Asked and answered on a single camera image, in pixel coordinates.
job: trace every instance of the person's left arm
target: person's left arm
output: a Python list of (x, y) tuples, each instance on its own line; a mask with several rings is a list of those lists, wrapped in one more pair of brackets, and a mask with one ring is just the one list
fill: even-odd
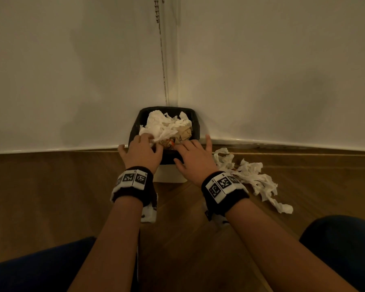
[[(149, 134), (137, 135), (130, 143), (128, 153), (119, 146), (126, 168), (141, 166), (156, 172), (162, 158), (162, 146), (156, 152), (149, 146)], [(143, 203), (130, 195), (134, 188), (125, 188), (119, 196), (98, 236), (92, 250), (84, 261), (69, 292), (73, 291), (130, 291), (134, 272), (136, 247)]]

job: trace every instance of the white tissue paper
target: white tissue paper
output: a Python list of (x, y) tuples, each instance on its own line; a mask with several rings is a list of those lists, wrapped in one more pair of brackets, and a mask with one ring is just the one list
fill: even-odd
[(237, 171), (232, 170), (235, 167), (232, 162), (234, 155), (230, 154), (225, 147), (215, 151), (213, 157), (220, 171), (231, 173), (242, 183), (250, 183), (254, 189), (254, 195), (260, 194), (262, 201), (268, 200), (279, 213), (292, 214), (292, 206), (279, 203), (272, 198), (272, 194), (277, 195), (277, 184), (272, 181), (272, 177), (269, 175), (259, 174), (263, 167), (262, 163), (249, 163), (242, 159)]
[(192, 127), (192, 122), (188, 119), (184, 112), (180, 113), (180, 119), (175, 117), (170, 117), (168, 113), (163, 114), (161, 111), (153, 111), (149, 113), (147, 118), (147, 124), (145, 127), (141, 125), (139, 130), (139, 135), (143, 133), (150, 133), (154, 136), (154, 142), (169, 139), (174, 136), (179, 131), (177, 127), (190, 125)]

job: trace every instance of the wooden floor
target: wooden floor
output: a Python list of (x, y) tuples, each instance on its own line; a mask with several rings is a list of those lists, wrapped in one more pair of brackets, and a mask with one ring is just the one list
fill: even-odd
[[(322, 216), (365, 219), (365, 156), (330, 150), (247, 152), (235, 159), (262, 162), (263, 173), (279, 185), (277, 200), (291, 204), (294, 212), (278, 214), (258, 197), (251, 195), (252, 200), (295, 238)], [(97, 236), (123, 170), (115, 152), (0, 155), (0, 261)], [(232, 228), (218, 231), (207, 221), (198, 188), (156, 184), (156, 190), (157, 222), (141, 227), (143, 291), (270, 290)]]

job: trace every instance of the black and white wristband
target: black and white wristband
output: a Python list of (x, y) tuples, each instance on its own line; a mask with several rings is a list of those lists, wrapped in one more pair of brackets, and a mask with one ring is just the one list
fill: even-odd
[(207, 204), (206, 216), (224, 216), (238, 201), (249, 198), (248, 190), (230, 173), (218, 171), (208, 176), (202, 183), (202, 192)]
[(141, 222), (155, 222), (157, 211), (157, 193), (153, 185), (153, 174), (146, 167), (128, 168), (119, 175), (112, 190), (111, 202), (121, 196), (133, 196), (143, 203)]

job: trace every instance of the blue pants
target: blue pants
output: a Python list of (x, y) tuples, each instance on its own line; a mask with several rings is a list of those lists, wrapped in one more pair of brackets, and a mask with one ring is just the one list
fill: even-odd
[[(94, 237), (0, 263), (0, 292), (67, 291)], [(365, 220), (327, 216), (314, 221), (300, 242), (360, 292), (365, 291)], [(134, 271), (132, 290), (137, 290)]]

